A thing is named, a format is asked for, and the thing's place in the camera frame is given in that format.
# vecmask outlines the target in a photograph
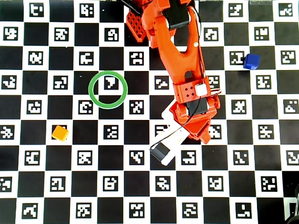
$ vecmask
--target yellow cube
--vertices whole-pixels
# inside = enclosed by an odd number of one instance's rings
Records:
[[[68,135],[69,131],[59,125],[56,126],[55,130],[52,133],[52,137],[59,141],[65,141]]]

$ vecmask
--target checkerboard mat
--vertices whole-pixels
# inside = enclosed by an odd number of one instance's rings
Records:
[[[207,145],[186,139],[165,167],[150,155],[173,100],[157,49],[137,43],[114,1],[0,1],[1,224],[268,224],[295,210],[299,183],[297,0],[196,1],[221,109]],[[188,31],[173,38],[186,49]],[[242,68],[248,53],[257,70]],[[128,96],[88,96],[103,70]],[[94,93],[116,101],[105,76]],[[65,142],[51,137],[61,125]]]

